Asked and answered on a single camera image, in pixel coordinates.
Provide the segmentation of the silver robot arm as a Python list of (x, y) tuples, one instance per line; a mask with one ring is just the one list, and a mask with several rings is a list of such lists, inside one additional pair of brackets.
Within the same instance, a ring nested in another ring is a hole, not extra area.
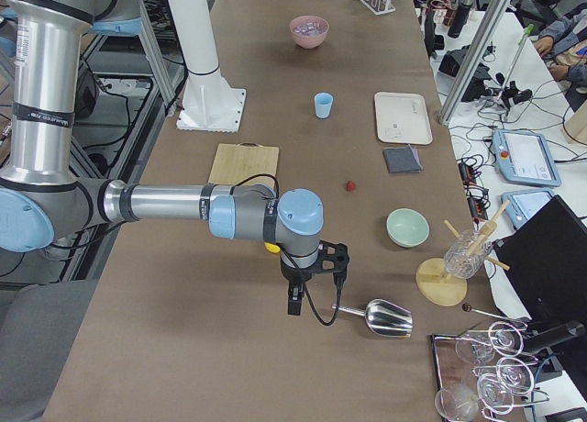
[(1, 170), (1, 245), (43, 249), (102, 224), (198, 218), (225, 239), (273, 243), (297, 315), (305, 285), (323, 271), (323, 205), (311, 191), (263, 184), (146, 186), (79, 178), (70, 169), (81, 38), (134, 36), (140, 0), (7, 0), (17, 14), (12, 139)]

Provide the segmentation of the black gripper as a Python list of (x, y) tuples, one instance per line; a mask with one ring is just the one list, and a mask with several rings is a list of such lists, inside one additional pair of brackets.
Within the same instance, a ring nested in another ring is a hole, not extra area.
[(300, 316), (304, 299), (304, 282), (311, 280), (314, 274), (318, 272), (318, 265), (315, 262), (308, 267), (300, 268), (294, 264), (295, 261), (292, 261), (285, 254), (281, 255), (281, 273), (289, 282), (287, 314)]

